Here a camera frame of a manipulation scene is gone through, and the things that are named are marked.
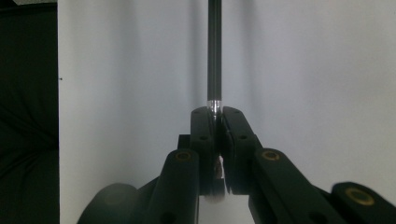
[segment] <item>white backdrop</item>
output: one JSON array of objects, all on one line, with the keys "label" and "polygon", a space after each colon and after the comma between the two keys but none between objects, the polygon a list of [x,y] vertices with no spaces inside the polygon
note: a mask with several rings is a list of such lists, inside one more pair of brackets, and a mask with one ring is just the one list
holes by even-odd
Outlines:
[{"label": "white backdrop", "polygon": [[[206,0],[59,0],[61,221],[155,178],[205,105]],[[396,1],[223,1],[223,103],[320,188],[396,204]],[[200,223],[251,223],[247,198]]]}]

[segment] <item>black fabric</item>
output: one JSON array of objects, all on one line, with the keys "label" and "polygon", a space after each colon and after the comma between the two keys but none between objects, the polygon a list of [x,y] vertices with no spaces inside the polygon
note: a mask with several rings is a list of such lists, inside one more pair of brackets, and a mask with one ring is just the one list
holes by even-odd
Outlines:
[{"label": "black fabric", "polygon": [[59,223],[57,6],[0,9],[0,223]]}]

